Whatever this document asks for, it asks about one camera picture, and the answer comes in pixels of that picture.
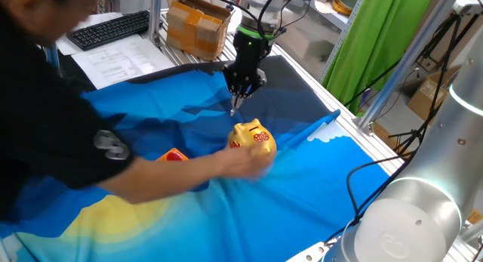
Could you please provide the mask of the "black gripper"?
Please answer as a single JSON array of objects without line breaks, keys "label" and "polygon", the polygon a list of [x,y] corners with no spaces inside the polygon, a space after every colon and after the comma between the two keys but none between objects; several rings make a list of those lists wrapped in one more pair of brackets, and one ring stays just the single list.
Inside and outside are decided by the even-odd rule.
[{"label": "black gripper", "polygon": [[233,47],[236,50],[235,60],[223,66],[227,88],[232,95],[231,116],[235,115],[244,100],[252,97],[264,85],[259,66],[270,53],[272,42],[247,34],[235,34]]}]

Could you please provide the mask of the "person's right hand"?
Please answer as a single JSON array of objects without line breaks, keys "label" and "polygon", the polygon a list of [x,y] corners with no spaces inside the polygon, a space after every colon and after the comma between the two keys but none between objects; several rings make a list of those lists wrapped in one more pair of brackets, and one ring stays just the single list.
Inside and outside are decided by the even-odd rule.
[{"label": "person's right hand", "polygon": [[268,151],[259,144],[227,147],[219,154],[222,177],[230,178],[257,178],[269,167],[275,152]]}]

